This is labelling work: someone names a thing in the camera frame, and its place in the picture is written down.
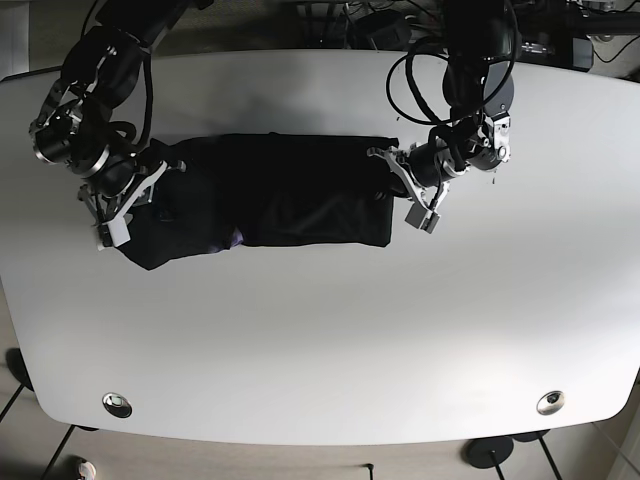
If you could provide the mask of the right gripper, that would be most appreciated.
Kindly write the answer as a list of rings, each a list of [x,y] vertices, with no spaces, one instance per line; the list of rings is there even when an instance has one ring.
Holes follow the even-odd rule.
[[[128,222],[132,215],[129,211],[151,202],[154,185],[164,173],[184,173],[186,169],[186,163],[182,160],[160,161],[151,169],[139,167],[126,188],[113,198],[107,198],[90,185],[81,186],[77,198],[85,204],[95,220],[93,228],[97,248],[104,250],[127,243],[131,239]]]

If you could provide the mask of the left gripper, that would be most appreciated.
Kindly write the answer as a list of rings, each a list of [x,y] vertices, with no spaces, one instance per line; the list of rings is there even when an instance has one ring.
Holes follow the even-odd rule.
[[[440,220],[438,208],[450,188],[446,161],[440,160],[435,148],[427,145],[413,145],[407,150],[371,147],[367,156],[384,160],[399,179],[402,195],[412,201],[405,222],[431,234]]]

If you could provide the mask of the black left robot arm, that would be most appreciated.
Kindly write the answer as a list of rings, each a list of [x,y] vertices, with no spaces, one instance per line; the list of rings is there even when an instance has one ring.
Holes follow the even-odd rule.
[[[397,60],[409,92],[422,113],[414,124],[429,129],[426,143],[400,150],[370,148],[386,162],[412,202],[405,218],[432,232],[450,183],[475,168],[493,172],[511,158],[509,109],[514,98],[512,71],[521,49],[515,9],[509,1],[447,1],[443,5],[446,63],[442,92],[449,116],[440,118],[422,95],[414,63],[431,38],[413,43]]]

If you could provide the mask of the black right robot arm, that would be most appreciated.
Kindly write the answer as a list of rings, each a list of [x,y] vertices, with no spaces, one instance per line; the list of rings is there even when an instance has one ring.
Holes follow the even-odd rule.
[[[154,185],[184,171],[165,144],[150,137],[154,90],[152,53],[190,4],[187,1],[105,1],[92,8],[37,117],[33,150],[61,164],[83,184],[78,198],[95,219],[103,248],[127,243],[130,209],[149,202]]]

